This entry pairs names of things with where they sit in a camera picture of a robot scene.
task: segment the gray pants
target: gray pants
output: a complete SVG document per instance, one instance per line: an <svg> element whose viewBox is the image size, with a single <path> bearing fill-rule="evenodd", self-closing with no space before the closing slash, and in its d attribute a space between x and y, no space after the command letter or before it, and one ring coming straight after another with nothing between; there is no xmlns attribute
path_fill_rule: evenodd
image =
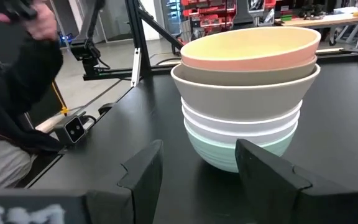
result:
<svg viewBox="0 0 358 224"><path fill-rule="evenodd" d="M0 188L14 187L31 170L35 158L0 140Z"/></svg>

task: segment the gray floor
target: gray floor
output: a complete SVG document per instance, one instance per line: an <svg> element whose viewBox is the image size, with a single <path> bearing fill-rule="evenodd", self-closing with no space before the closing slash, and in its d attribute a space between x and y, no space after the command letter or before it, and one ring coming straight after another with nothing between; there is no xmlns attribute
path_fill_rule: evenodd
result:
<svg viewBox="0 0 358 224"><path fill-rule="evenodd" d="M155 65L157 62L167 59L175 58L172 54L171 45L165 39L148 41L150 63ZM334 48L343 47L343 44L338 43ZM97 48L101 52L101 59L106 62L111 68L129 68L132 67L134 57L134 46L131 40L114 42L110 44L98 44ZM333 48L327 42L320 44L320 49ZM63 99L68 108L77 108L86 105L95 97L106 91L118 80L97 80L97 81L83 81L82 76L84 70L81 62L77 62L70 51L64 50L64 64L56 79L57 85L63 95ZM98 108L105 103L115 102L123 94L130 89L129 81L122 81L114 88L111 88L101 98L90 104L86 111L98 116Z"/></svg>

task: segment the mint green bowl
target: mint green bowl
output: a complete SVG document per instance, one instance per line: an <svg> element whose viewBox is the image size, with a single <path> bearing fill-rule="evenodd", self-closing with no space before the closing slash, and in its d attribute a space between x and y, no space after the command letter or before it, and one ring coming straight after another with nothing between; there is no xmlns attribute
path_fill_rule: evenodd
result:
<svg viewBox="0 0 358 224"><path fill-rule="evenodd" d="M215 166L218 169L225 170L228 172L239 172L237 169L236 158L234 151L236 149L235 144L225 144L210 139L206 139L199 134L195 133L189 128L186 121L185 128L189 140L193 145L195 151L209 164ZM292 137L295 134L298 122L296 122L293 130L286 135L284 138L277 141L260 145L260 147L268 150L269 152L282 156L289 147Z"/></svg>

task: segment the bowl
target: bowl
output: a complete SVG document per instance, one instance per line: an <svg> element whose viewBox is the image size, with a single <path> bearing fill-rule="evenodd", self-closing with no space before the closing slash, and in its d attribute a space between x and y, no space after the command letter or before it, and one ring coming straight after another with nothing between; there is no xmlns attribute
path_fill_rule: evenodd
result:
<svg viewBox="0 0 358 224"><path fill-rule="evenodd" d="M263 132L248 133L221 131L218 129L210 128L203 126L202 124L199 124L195 120L191 119L184 110L183 115L185 117L187 126L204 138L225 144L235 144L237 139L246 139L254 144L267 144L284 138L287 134L289 134L298 122L300 111L297 112L296 116L291 121L281 127Z"/></svg>
<svg viewBox="0 0 358 224"><path fill-rule="evenodd" d="M271 142L269 144L260 145L260 147L275 154L276 156L282 156L289 147L297 127L298 123L295 125L291 133L284 138L275 142ZM221 142L206 139L191 130L186 124L186 121L185 128L189 140L195 151L207 163L221 170L225 170L228 172L238 172L235 156L236 144L224 144Z"/></svg>
<svg viewBox="0 0 358 224"><path fill-rule="evenodd" d="M289 68L312 61L320 38L308 28L258 27L208 35L186 44L180 53L184 64L207 70Z"/></svg>
<svg viewBox="0 0 358 224"><path fill-rule="evenodd" d="M307 77L313 71L316 61L317 56L314 56L312 60L294 67L243 72L205 70L183 64L183 70L176 75L187 81L208 85L270 85Z"/></svg>
<svg viewBox="0 0 358 224"><path fill-rule="evenodd" d="M293 111L320 73L316 64L313 74L299 80L259 86L205 85L178 78L182 65L171 71L186 104L200 114L227 121L263 121Z"/></svg>
<svg viewBox="0 0 358 224"><path fill-rule="evenodd" d="M203 114L200 114L196 112L195 110L191 109L187 103L181 99L182 103L182 111L185 111L185 113L193 120L195 120L197 123L218 129L221 131L228 131L228 132L235 132L235 133L254 133L254 132L264 132L269 131L271 129L279 128L287 123L289 123L295 116L297 115L298 111L302 107L302 100L294 110L291 112L274 118L274 119L268 119L263 121L249 121L249 122L240 122L240 121L225 121L220 119L214 119L210 118L208 116L205 116Z"/></svg>

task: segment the workbench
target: workbench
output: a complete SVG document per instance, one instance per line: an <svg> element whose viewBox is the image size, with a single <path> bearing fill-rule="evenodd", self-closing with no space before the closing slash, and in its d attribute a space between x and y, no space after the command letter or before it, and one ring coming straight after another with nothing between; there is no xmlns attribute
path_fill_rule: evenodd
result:
<svg viewBox="0 0 358 224"><path fill-rule="evenodd" d="M358 57L333 60L318 61L321 74L283 157L358 190ZM164 143L164 167L154 223L254 222L239 176L210 166L191 146L169 74L145 77L29 187L108 189L117 164L155 139Z"/></svg>
<svg viewBox="0 0 358 224"><path fill-rule="evenodd" d="M358 17L353 16L353 14L328 15L323 19L317 20L305 20L301 18L295 18L286 22L282 22L280 19L275 20L275 24L278 26L310 27L315 29L352 25L356 22L358 22Z"/></svg>
<svg viewBox="0 0 358 224"><path fill-rule="evenodd" d="M335 37L334 33L336 28L339 26L350 26L358 23L358 17L353 16L353 14L337 14L337 15L328 15L323 19L317 20L305 20L301 18L295 18L291 21L282 22L280 19L275 20L276 26L293 26L293 27L308 27L311 29L319 29L329 27L329 40L330 45L333 46L336 42L339 42L342 36L344 35L346 29L343 29L340 34ZM357 29L354 29L348 38L346 38L345 43L350 44L354 37L357 34Z"/></svg>

